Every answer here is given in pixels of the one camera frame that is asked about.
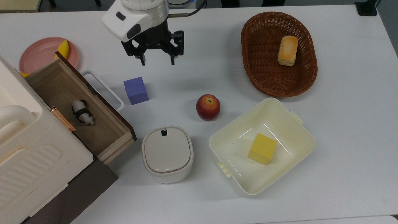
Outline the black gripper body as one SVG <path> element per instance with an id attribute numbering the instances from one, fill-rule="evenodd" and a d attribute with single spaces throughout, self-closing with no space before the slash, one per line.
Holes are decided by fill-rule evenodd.
<path id="1" fill-rule="evenodd" d="M 169 31 L 168 23 L 163 22 L 158 26 L 136 35 L 127 42 L 121 42 L 128 56 L 143 58 L 146 50 L 160 49 L 171 57 L 184 54 L 184 31 L 174 33 Z"/>

